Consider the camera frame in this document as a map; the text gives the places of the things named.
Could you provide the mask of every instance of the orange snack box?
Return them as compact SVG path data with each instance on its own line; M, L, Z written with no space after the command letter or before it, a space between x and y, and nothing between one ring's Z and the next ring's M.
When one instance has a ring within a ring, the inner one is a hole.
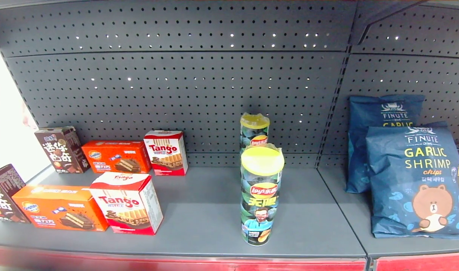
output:
M94 140L82 146L95 173L149 173L151 165L143 141Z
M12 196L37 228L105 231L108 223L84 186L26 186Z

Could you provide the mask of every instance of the man's face printed on can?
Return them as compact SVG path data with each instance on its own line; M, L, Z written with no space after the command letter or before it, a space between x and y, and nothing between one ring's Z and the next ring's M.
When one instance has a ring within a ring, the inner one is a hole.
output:
M268 211L267 210L256 211L255 216L258 222L263 222L268 217Z

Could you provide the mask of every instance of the blue chip bag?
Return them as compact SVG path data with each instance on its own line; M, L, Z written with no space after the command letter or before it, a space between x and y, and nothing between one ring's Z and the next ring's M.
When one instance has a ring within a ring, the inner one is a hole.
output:
M365 136L368 127L414 126L420 116L423 95L389 95L383 97L350 97L348 127L347 192L370 190Z
M447 124L370 127L366 142L375 237L459 239L459 154Z

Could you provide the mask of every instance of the tango wafer box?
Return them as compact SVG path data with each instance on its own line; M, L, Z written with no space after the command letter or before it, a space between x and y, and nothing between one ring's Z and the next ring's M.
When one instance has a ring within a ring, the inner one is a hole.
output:
M149 173L151 165L144 142L94 140L82 146L95 173Z
M37 228L105 231L109 226L89 187L26 186L12 199Z
M163 213L149 174L106 172L90 191L115 233L156 234Z
M186 175L188 161L182 131L150 131L144 144L156 175Z

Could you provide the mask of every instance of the red and white box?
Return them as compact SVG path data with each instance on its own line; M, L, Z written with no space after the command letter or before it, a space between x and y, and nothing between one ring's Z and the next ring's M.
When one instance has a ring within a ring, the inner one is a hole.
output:
M156 175L186 175L188 160L182 131L150 131L144 144Z
M156 234L163 213L149 174L105 172L90 192L115 233Z

